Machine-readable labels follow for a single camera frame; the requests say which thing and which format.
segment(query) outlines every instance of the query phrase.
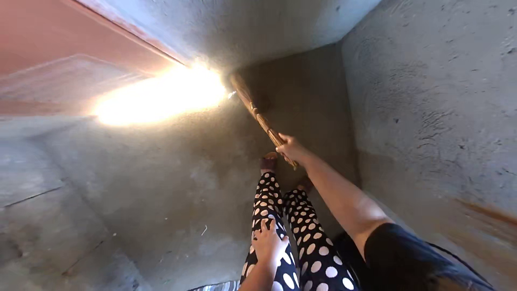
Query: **wrist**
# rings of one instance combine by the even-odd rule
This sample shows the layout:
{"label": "wrist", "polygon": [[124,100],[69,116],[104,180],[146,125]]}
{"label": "wrist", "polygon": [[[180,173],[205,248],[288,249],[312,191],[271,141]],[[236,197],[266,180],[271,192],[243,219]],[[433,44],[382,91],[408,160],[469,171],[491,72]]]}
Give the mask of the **wrist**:
{"label": "wrist", "polygon": [[307,153],[304,154],[298,162],[301,166],[307,169],[307,167],[310,167],[310,165],[314,162],[315,159],[318,159],[318,157],[312,152],[307,151]]}
{"label": "wrist", "polygon": [[277,272],[277,262],[275,262],[274,259],[261,259],[256,264],[256,267],[259,266],[275,277]]}

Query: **hand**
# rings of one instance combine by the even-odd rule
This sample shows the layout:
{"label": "hand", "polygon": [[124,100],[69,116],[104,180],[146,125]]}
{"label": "hand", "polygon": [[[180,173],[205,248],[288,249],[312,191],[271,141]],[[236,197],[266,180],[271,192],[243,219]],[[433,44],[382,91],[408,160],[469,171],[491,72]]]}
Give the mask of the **hand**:
{"label": "hand", "polygon": [[251,241],[251,245],[255,248],[258,261],[263,260],[264,263],[277,265],[282,255],[285,253],[285,248],[289,244],[289,238],[284,236],[283,239],[277,235],[277,224],[275,220],[271,220],[269,229],[266,227],[266,220],[261,221],[261,230],[255,231],[256,240]]}
{"label": "hand", "polygon": [[302,146],[295,137],[288,136],[285,134],[278,133],[278,135],[285,141],[283,144],[277,147],[277,152],[281,153],[284,158],[288,157],[293,161],[297,161],[302,166],[305,164],[306,159],[313,155],[311,151]]}

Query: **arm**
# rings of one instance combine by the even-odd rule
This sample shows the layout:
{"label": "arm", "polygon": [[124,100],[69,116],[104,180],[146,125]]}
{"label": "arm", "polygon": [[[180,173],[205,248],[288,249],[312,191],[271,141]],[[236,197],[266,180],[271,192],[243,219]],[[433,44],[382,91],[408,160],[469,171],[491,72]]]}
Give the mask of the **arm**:
{"label": "arm", "polygon": [[294,137],[280,136],[287,143],[278,147],[277,151],[305,167],[325,204],[364,257],[364,244],[370,234],[379,225],[393,221],[361,189],[304,148]]}
{"label": "arm", "polygon": [[287,236],[282,240],[280,239],[277,235],[277,228],[274,219],[271,220],[269,229],[266,227],[265,220],[262,220],[261,231],[255,231],[255,238],[251,241],[251,244],[255,248],[258,261],[239,290],[271,290],[277,272],[278,262],[289,244],[289,238]]}

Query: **foot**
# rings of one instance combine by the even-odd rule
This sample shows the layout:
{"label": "foot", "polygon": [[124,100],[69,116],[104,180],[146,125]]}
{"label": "foot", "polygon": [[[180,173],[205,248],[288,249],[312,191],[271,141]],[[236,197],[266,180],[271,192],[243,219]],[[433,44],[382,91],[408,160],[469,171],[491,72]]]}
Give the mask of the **foot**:
{"label": "foot", "polygon": [[277,168],[278,154],[276,152],[269,152],[260,160],[260,174],[267,172],[275,172]]}
{"label": "foot", "polygon": [[308,193],[313,187],[314,185],[312,184],[311,179],[309,179],[308,176],[304,176],[303,178],[301,178],[301,180],[298,182],[298,186],[296,186],[298,190],[305,191],[305,193]]}

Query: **black and white polka dot pants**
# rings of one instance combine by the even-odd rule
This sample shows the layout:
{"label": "black and white polka dot pants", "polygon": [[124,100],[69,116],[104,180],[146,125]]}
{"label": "black and white polka dot pants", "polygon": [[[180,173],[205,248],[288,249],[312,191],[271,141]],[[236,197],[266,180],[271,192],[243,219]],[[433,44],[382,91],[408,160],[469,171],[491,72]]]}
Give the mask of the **black and white polka dot pants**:
{"label": "black and white polka dot pants", "polygon": [[[267,220],[266,225],[269,226],[274,218],[278,225],[277,234],[283,238],[286,235],[281,220],[284,215],[298,247],[300,280],[289,244],[279,262],[272,290],[358,290],[332,241],[318,222],[305,191],[292,190],[282,196],[275,174],[264,173],[258,182],[253,204],[252,236],[253,231],[261,228],[261,220]],[[241,284],[256,263],[255,249],[250,247],[242,269]]]}

